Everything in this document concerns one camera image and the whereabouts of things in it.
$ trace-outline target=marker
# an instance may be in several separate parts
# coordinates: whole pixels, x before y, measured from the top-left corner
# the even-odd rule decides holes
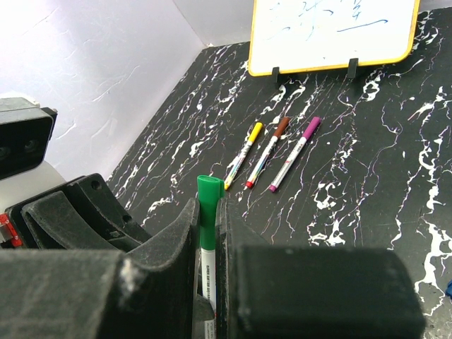
[[[246,187],[248,187],[249,189],[253,188],[254,183],[256,182],[257,177],[260,175],[260,173],[261,173],[261,171],[263,169],[263,166],[265,165],[266,160],[267,160],[268,156],[270,155],[271,150],[273,149],[273,147],[275,147],[276,141],[278,141],[278,139],[283,134],[285,128],[289,124],[289,121],[290,121],[289,118],[282,118],[281,119],[281,122],[278,125],[278,128],[276,129],[276,132],[273,134],[273,136],[270,139],[270,143],[268,143],[266,149],[263,150],[263,154],[261,156],[261,159],[259,159],[259,162],[257,163],[255,168],[253,169],[253,172],[251,173],[251,175],[248,178],[248,181],[246,182]]]
[[[246,142],[245,146],[243,146],[242,150],[240,151],[239,157],[237,161],[234,164],[234,167],[231,169],[231,172],[229,172],[229,175],[227,176],[225,180],[225,191],[231,186],[232,180],[234,180],[235,175],[239,171],[240,166],[242,166],[243,161],[246,158],[246,155],[248,154],[249,149],[253,145],[254,141],[256,140],[257,135],[259,135],[259,132],[262,129],[263,124],[261,122],[258,122],[255,127],[253,128],[253,131],[251,132],[251,135],[248,138],[248,141]]]
[[[217,285],[215,281],[215,219],[218,201],[225,195],[223,180],[198,176],[199,223],[201,244],[201,274],[203,296],[209,300],[212,309],[217,309]],[[206,339],[215,339],[215,320],[204,322]]]
[[[301,152],[304,144],[309,140],[309,138],[311,137],[313,132],[316,130],[317,126],[320,124],[320,121],[321,121],[321,119],[319,117],[315,117],[311,120],[311,122],[308,125],[308,128],[306,129],[306,131],[304,131],[302,138],[295,145],[295,148],[290,153],[289,157],[285,161],[285,163],[282,166],[281,170],[279,171],[278,175],[276,176],[276,178],[273,180],[270,187],[268,188],[272,192],[275,192],[276,189],[280,186],[281,181],[284,179],[287,172],[289,172],[289,168],[292,166],[295,159]]]

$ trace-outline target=small whiteboard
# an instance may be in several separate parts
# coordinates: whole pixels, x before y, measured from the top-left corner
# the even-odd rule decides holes
[[[252,76],[389,64],[411,52],[420,0],[254,0]]]

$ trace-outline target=camera lens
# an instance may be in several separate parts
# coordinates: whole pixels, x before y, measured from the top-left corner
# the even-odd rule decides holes
[[[25,152],[29,153],[29,152],[33,152],[36,150],[37,148],[37,140],[30,140],[27,141],[27,143],[25,144],[25,147],[23,148],[25,150]]]
[[[0,160],[4,160],[11,154],[11,149],[9,147],[0,147]]]

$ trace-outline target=table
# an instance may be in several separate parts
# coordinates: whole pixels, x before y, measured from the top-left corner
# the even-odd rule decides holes
[[[155,234],[225,178],[255,121],[261,132],[227,195],[271,244],[394,250],[415,281],[426,338],[450,338],[452,303],[452,8],[419,15],[399,64],[299,74],[277,91],[247,71],[249,44],[205,49],[109,178]],[[279,191],[267,190],[312,117],[323,119]],[[257,185],[244,184],[281,117],[290,127]]]

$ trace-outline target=green marker cap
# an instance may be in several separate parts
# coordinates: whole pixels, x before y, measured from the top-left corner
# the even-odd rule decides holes
[[[215,219],[217,216],[217,204],[225,195],[225,183],[223,180],[198,176],[198,200],[201,223],[201,248],[209,251],[215,249]]]

